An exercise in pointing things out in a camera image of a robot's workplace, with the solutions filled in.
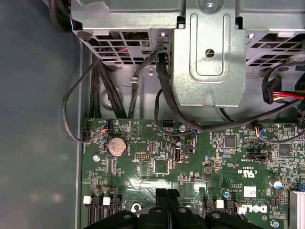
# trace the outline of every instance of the wire connector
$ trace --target wire connector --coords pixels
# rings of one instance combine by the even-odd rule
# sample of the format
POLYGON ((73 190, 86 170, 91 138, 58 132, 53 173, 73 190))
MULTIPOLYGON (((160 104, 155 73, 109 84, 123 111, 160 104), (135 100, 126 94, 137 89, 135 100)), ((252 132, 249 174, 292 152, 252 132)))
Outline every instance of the wire connector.
POLYGON ((282 90, 282 78, 280 76, 276 76, 269 82, 266 82, 262 85, 263 91, 263 99, 266 103, 273 103, 273 91, 281 91, 282 90))

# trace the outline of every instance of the integrated circuit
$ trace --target integrated circuit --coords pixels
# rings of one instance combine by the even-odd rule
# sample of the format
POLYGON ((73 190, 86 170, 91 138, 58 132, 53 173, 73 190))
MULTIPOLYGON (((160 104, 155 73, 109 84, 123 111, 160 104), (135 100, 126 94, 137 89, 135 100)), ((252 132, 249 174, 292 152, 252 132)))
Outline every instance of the integrated circuit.
POLYGON ((290 146, 289 145, 280 145, 278 150, 279 156, 290 156, 290 146))
POLYGON ((153 162, 154 174, 167 174, 169 172, 168 160, 156 159, 153 162))
POLYGON ((224 137, 224 147, 226 148, 235 148, 236 147, 236 139, 234 136, 226 136, 224 137))

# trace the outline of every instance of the green circuit board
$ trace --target green circuit board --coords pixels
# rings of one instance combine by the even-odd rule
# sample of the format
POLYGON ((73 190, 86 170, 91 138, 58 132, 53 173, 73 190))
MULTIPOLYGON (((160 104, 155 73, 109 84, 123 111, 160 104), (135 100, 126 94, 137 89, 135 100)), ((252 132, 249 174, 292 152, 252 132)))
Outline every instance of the green circuit board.
MULTIPOLYGON (((158 131, 152 120, 86 119, 83 134, 92 136, 106 122, 112 128, 92 143, 84 144, 82 157, 82 198, 116 197, 118 207, 81 207, 81 228, 115 211, 155 204, 156 188, 175 188, 181 206, 190 206, 204 217, 211 203, 232 200, 234 212, 264 229, 273 220, 288 229, 289 190, 305 183, 305 140, 285 145, 267 145, 257 139, 250 126, 217 132, 198 132, 180 138, 158 131), (124 139, 126 153, 112 156, 107 143, 124 139), (281 181, 282 188, 270 185, 281 181)), ((171 132, 180 123, 163 122, 171 132)), ((280 140, 300 132, 295 125, 261 124, 263 136, 280 140)))

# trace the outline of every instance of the chip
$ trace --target chip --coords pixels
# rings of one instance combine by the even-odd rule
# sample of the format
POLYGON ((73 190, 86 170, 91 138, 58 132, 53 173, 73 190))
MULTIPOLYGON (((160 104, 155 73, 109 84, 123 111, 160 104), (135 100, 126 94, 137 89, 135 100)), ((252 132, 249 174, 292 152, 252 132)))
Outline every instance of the chip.
POLYGON ((290 146, 289 145, 280 145, 279 156, 290 156, 290 146))
POLYGON ((224 147, 235 148, 236 147, 235 137, 224 137, 224 147))
POLYGON ((281 197, 283 195, 283 190, 282 189, 274 189, 274 194, 277 197, 281 197))
POLYGON ((184 148, 184 150, 185 150, 186 154, 193 154, 194 153, 194 149, 190 148, 190 147, 186 147, 186 148, 184 148))
POLYGON ((167 174, 169 172, 168 161, 167 160, 155 160, 153 171, 155 174, 167 174))
POLYGON ((271 205, 271 206, 275 206, 275 199, 274 199, 274 198, 272 198, 272 199, 270 200, 270 205, 271 205))
POLYGON ((204 175, 204 180, 211 181, 212 180, 212 175, 204 175))

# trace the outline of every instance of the screw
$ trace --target screw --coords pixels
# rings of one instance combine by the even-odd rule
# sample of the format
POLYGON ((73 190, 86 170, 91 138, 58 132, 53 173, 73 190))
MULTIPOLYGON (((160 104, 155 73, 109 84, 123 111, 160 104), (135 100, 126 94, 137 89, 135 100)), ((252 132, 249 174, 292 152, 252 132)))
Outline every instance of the screw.
POLYGON ((182 132, 182 133, 184 133, 184 132, 186 131, 186 126, 183 125, 183 124, 180 125, 180 126, 179 126, 179 131, 182 132))
POLYGON ((280 226, 280 224, 277 221, 274 221, 272 223, 272 227, 274 227, 274 228, 279 228, 279 226, 280 226))
POLYGON ((215 5, 215 0, 204 0, 204 4, 208 8, 212 8, 215 5))
POLYGON ((178 211, 181 212, 181 213, 185 213, 186 209, 185 208, 180 208, 178 211))
POLYGON ((219 219, 220 218, 220 215, 218 213, 213 213, 212 214, 212 217, 215 218, 215 219, 219 219))
POLYGON ((153 68, 150 68, 148 69, 148 74, 151 76, 154 74, 154 69, 153 68))
POLYGON ((77 32, 76 36, 79 38, 79 39, 82 39, 84 41, 90 41, 91 38, 92 38, 92 35, 91 33, 89 32, 85 32, 85 31, 79 31, 77 32))
POLYGON ((94 160, 95 162, 99 162, 100 159, 101 159, 100 155, 98 155, 98 154, 93 155, 93 160, 94 160))

